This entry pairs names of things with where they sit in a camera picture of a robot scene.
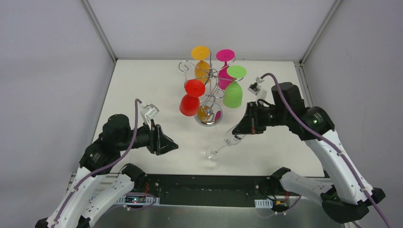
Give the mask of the green wine glass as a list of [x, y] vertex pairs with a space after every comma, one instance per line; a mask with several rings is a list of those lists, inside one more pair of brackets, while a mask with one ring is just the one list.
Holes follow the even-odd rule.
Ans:
[[235, 109], [242, 104], [243, 90], [239, 81], [246, 76], [247, 70], [242, 66], [233, 65], [227, 69], [227, 73], [234, 80], [224, 90], [223, 104], [228, 108]]

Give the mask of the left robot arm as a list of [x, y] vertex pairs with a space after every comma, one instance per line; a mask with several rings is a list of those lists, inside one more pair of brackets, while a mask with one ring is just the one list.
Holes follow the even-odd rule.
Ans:
[[140, 192], [145, 186], [145, 172], [134, 164], [124, 166], [121, 174], [105, 190], [91, 199], [107, 177], [124, 149], [146, 148], [151, 154], [163, 155], [179, 148], [165, 135], [159, 124], [151, 121], [131, 129], [124, 114], [109, 117], [99, 137], [90, 144], [79, 161], [76, 177], [64, 199], [37, 228], [92, 228], [99, 218], [124, 194]]

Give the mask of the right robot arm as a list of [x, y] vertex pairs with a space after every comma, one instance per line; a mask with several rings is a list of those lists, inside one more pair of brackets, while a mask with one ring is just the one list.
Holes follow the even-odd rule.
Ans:
[[270, 190], [277, 195], [288, 191], [306, 197], [340, 224], [362, 219], [370, 206], [385, 198], [384, 191], [372, 187], [358, 172], [325, 110], [306, 107], [299, 88], [290, 82], [273, 86], [271, 92], [274, 104], [247, 103], [245, 114], [232, 133], [261, 134], [269, 126], [286, 126], [314, 152], [331, 182], [321, 183], [282, 167], [271, 174]]

